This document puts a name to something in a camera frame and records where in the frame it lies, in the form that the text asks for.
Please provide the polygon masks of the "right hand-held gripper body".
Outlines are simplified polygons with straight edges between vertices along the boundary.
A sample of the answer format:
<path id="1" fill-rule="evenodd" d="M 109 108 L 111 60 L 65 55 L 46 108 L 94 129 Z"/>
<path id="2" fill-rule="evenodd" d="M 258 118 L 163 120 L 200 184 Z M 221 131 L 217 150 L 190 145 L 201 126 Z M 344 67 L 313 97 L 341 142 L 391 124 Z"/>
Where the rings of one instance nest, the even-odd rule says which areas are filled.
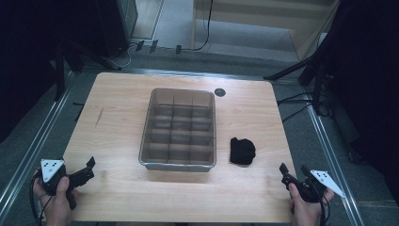
<path id="1" fill-rule="evenodd" d="M 282 176 L 281 182 L 286 185 L 286 189 L 289 189 L 289 184 L 294 184 L 305 202 L 316 203 L 321 201 L 322 196 L 328 188 L 342 198 L 345 197 L 344 192 L 326 171 L 311 169 L 311 175 L 312 178 L 310 181 L 305 179 L 303 182 L 300 182 L 289 173 L 287 179 Z"/>

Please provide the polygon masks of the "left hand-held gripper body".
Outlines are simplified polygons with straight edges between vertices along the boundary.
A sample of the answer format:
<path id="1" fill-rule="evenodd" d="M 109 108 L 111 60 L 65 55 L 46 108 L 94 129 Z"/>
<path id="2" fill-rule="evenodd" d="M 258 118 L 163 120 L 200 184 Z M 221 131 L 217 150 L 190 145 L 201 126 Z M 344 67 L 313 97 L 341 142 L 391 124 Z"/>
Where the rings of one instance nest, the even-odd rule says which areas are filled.
<path id="1" fill-rule="evenodd" d="M 61 159 L 41 159 L 41 174 L 42 185 L 47 194 L 54 196 L 56 194 L 57 186 L 63 177 L 69 178 L 69 187 L 66 191 L 66 198 L 69 202 L 71 210 L 76 207 L 76 201 L 73 197 L 72 191 L 75 189 L 75 184 L 70 175 L 66 173 L 64 161 Z"/>

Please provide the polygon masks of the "black sock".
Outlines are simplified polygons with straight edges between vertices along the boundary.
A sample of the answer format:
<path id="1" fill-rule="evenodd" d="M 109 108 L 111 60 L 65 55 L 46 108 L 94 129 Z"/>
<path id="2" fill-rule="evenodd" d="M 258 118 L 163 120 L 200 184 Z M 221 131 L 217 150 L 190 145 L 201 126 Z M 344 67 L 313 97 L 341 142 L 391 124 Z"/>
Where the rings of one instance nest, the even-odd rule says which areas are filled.
<path id="1" fill-rule="evenodd" d="M 256 148 L 251 140 L 247 138 L 238 139 L 237 137 L 233 137 L 230 144 L 230 161 L 233 164 L 248 166 L 253 162 L 253 159 L 256 156 Z"/>

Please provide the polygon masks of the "clear grey compartment organizer box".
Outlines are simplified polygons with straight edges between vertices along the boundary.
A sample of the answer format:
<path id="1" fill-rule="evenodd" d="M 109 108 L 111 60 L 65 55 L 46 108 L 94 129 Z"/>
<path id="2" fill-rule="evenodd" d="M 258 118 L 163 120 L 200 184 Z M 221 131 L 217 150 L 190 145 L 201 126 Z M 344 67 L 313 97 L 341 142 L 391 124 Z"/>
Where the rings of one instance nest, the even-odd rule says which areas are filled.
<path id="1" fill-rule="evenodd" d="M 154 89 L 138 161 L 147 170 L 210 171 L 216 165 L 214 94 Z"/>

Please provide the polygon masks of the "person's right hand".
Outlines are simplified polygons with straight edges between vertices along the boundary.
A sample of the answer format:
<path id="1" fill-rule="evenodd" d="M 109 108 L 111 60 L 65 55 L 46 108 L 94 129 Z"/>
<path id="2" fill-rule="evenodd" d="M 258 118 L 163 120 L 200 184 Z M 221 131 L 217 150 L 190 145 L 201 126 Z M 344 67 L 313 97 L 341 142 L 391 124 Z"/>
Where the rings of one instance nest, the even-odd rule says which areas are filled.
<path id="1" fill-rule="evenodd" d="M 319 203 L 305 202 L 294 184 L 289 184 L 291 199 L 289 206 L 294 210 L 292 216 L 293 226 L 316 226 L 322 215 L 322 207 Z"/>

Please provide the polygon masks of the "person's left hand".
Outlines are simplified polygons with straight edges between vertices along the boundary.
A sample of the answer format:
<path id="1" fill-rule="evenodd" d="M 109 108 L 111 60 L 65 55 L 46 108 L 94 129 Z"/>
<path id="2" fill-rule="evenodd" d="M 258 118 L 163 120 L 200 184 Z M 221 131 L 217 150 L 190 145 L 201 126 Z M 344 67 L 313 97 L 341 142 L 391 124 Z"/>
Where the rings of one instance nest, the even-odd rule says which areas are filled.
<path id="1" fill-rule="evenodd" d="M 46 226 L 72 226 L 72 210 L 66 193 L 70 185 L 68 177 L 60 179 L 55 196 L 49 196 L 40 179 L 36 179 L 33 186 L 34 194 L 43 206 Z"/>

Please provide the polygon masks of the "black metal stand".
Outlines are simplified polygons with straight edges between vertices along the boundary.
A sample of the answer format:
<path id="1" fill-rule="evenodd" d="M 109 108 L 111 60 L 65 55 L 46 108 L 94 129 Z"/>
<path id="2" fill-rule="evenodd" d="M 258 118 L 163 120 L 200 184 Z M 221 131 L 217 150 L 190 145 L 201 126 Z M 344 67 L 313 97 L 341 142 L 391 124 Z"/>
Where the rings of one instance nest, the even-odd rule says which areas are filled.
<path id="1" fill-rule="evenodd" d="M 65 85 L 65 70 L 64 60 L 67 60 L 70 67 L 75 68 L 78 72 L 83 70 L 83 62 L 80 58 L 80 54 L 83 54 L 90 59 L 94 60 L 98 64 L 104 66 L 106 69 L 115 71 L 117 67 L 112 66 L 105 59 L 100 58 L 94 52 L 90 51 L 83 45 L 71 41 L 60 39 L 56 45 L 55 50 L 55 62 L 56 62 L 56 96 L 55 101 L 59 101 L 61 96 L 66 92 Z"/>
<path id="2" fill-rule="evenodd" d="M 325 73 L 326 61 L 316 54 L 297 62 L 296 64 L 272 75 L 267 75 L 263 79 L 267 81 L 276 81 L 282 77 L 303 70 L 297 81 L 300 86 L 306 87 L 313 82 L 313 91 L 311 92 L 311 106 L 318 116 L 329 116 L 331 111 L 328 107 L 327 99 L 323 98 L 323 85 L 326 79 Z"/>

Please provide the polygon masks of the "dark curtain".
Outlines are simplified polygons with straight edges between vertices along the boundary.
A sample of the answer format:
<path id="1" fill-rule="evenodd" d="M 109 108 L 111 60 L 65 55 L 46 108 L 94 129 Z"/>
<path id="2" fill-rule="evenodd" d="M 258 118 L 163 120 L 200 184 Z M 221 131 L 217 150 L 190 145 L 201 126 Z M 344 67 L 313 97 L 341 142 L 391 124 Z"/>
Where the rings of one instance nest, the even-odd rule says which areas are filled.
<path id="1" fill-rule="evenodd" d="M 83 69 L 93 0 L 0 0 L 0 142 L 60 79 L 51 61 Z"/>
<path id="2" fill-rule="evenodd" d="M 341 0 L 331 30 L 331 89 L 359 134 L 350 146 L 399 205 L 399 0 Z"/>

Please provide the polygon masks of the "dark cabinet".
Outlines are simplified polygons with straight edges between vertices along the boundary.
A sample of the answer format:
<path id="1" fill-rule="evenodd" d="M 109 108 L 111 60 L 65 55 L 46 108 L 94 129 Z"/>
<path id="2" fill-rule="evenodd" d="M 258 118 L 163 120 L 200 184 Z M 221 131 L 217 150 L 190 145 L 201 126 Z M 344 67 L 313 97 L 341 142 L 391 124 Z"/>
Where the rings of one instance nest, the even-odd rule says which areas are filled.
<path id="1" fill-rule="evenodd" d="M 95 0 L 99 12 L 104 55 L 115 57 L 126 50 L 135 31 L 136 0 Z"/>

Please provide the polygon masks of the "light wooden shelf unit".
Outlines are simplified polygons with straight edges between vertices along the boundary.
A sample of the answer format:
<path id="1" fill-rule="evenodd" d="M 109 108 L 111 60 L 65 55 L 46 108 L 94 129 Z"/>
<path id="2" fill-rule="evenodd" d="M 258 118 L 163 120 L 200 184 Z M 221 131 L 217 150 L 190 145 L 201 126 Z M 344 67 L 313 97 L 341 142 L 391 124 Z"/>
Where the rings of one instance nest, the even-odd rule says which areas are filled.
<path id="1" fill-rule="evenodd" d="M 299 59 L 311 54 L 318 37 L 329 30 L 340 0 L 193 0 L 192 40 L 196 20 L 284 28 Z"/>

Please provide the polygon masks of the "aluminium floor rail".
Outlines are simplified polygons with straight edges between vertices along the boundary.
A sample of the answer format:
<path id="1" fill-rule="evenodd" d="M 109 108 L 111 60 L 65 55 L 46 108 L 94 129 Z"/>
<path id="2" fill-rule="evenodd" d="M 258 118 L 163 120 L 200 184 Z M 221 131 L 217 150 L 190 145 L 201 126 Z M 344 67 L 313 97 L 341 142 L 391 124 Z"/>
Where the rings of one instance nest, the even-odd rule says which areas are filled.
<path id="1" fill-rule="evenodd" d="M 344 197 L 341 198 L 343 203 L 343 207 L 345 209 L 346 214 L 348 215 L 349 222 L 351 226 L 365 226 L 364 221 L 362 219 L 362 215 L 359 211 L 356 199 L 353 195 L 353 192 L 346 180 L 343 170 L 340 166 L 338 158 L 335 154 L 334 148 L 330 142 L 330 139 L 327 135 L 327 131 L 325 129 L 324 124 L 322 123 L 322 119 L 316 115 L 313 108 L 310 106 L 308 108 L 308 112 L 310 114 L 311 122 L 315 129 L 315 132 L 318 136 L 318 139 L 321 143 L 322 150 L 324 152 L 324 156 L 327 160 L 327 164 L 329 166 L 329 170 L 333 175 L 333 178 L 336 180 L 336 183 L 343 191 Z"/>
<path id="2" fill-rule="evenodd" d="M 11 134 L 0 142 L 0 212 L 9 208 L 21 190 L 25 174 L 38 147 L 49 134 L 50 124 L 56 121 L 56 113 L 62 109 L 75 73 L 66 75 L 66 92 L 56 101 L 56 87 L 50 87 L 23 116 Z"/>

